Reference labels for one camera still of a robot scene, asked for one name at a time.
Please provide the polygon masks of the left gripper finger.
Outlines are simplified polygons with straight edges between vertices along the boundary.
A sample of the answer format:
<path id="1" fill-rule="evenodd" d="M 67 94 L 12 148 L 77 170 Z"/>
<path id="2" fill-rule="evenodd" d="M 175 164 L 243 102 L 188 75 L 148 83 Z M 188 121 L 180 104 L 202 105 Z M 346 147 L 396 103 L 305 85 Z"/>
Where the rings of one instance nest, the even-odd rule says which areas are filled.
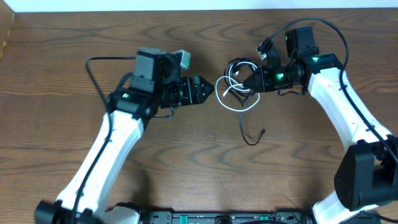
<path id="1" fill-rule="evenodd" d="M 201 92 L 213 92 L 215 89 L 213 84 L 206 81 L 202 76 L 199 75 L 193 77 L 193 82 Z"/>
<path id="2" fill-rule="evenodd" d="M 214 92 L 213 88 L 210 89 L 195 89 L 192 93 L 192 104 L 199 105 L 204 103 L 207 98 Z"/>

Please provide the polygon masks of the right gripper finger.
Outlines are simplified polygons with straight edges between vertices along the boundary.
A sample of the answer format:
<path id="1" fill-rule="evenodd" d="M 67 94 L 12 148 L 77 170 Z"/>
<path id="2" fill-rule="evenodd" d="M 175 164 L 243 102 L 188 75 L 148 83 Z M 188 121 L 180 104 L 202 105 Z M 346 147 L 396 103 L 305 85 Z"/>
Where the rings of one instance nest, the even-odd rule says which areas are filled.
<path id="1" fill-rule="evenodd" d="M 263 82 L 260 78 L 248 77 L 243 81 L 243 86 L 259 93 L 263 92 Z"/>
<path id="2" fill-rule="evenodd" d="M 244 83 L 262 83 L 263 82 L 263 72 L 262 68 L 256 69 L 250 76 L 245 79 Z"/>

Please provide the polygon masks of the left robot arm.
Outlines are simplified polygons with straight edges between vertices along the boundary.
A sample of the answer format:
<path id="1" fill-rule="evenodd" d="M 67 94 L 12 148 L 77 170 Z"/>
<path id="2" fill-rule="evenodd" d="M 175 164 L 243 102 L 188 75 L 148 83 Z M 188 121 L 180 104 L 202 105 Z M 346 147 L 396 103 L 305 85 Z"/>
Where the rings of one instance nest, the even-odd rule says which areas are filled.
<path id="1" fill-rule="evenodd" d="M 140 213 L 125 205 L 108 210 L 109 194 L 129 152 L 159 108 L 199 105 L 214 86 L 203 77 L 181 77 L 190 66 L 186 50 L 173 53 L 141 47 L 134 71 L 125 74 L 109 96 L 105 114 L 81 167 L 54 203 L 41 201 L 36 223 L 139 223 Z"/>

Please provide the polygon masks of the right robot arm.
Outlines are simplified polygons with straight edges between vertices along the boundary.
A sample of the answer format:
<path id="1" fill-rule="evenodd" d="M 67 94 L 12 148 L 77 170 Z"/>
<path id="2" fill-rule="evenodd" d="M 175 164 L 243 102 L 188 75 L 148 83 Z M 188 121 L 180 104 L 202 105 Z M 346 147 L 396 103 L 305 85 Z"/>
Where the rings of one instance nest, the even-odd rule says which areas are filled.
<path id="1" fill-rule="evenodd" d="M 379 221 L 369 210 L 397 200 L 397 138 L 366 108 L 333 53 L 322 54 L 311 27 L 285 34 L 288 64 L 282 65 L 273 42 L 257 46 L 265 66 L 253 71 L 244 87 L 265 93 L 302 87 L 318 101 L 334 125 L 345 156 L 334 177 L 334 191 L 313 205 L 303 223 L 343 223 L 362 215 Z"/>

